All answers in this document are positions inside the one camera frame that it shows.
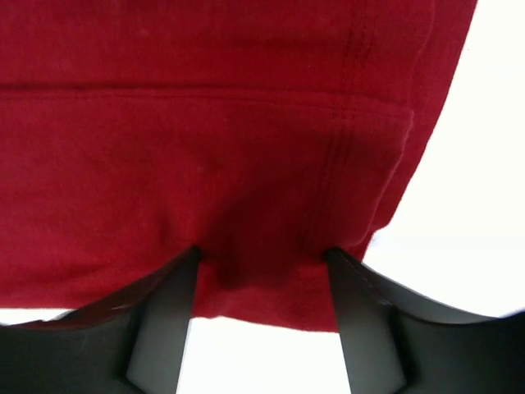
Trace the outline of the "red t-shirt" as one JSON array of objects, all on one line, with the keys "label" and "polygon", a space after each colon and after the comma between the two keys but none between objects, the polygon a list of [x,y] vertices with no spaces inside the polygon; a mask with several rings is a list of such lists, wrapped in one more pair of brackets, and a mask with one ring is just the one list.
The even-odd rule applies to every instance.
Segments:
[{"label": "red t-shirt", "polygon": [[79,309],[197,246],[194,315],[332,332],[473,1],[4,1],[1,305]]}]

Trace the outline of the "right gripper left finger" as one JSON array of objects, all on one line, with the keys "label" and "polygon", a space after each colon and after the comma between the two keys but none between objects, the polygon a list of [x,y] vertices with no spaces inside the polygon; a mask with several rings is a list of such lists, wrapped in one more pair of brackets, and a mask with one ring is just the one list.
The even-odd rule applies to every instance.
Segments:
[{"label": "right gripper left finger", "polygon": [[3,393],[175,393],[201,253],[59,319],[1,328]]}]

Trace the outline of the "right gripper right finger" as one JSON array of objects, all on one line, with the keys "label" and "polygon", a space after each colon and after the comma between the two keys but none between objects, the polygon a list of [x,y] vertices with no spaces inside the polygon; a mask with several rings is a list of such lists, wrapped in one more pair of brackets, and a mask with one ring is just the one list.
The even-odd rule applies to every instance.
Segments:
[{"label": "right gripper right finger", "polygon": [[432,300],[340,248],[324,254],[353,393],[524,391],[524,313],[473,314]]}]

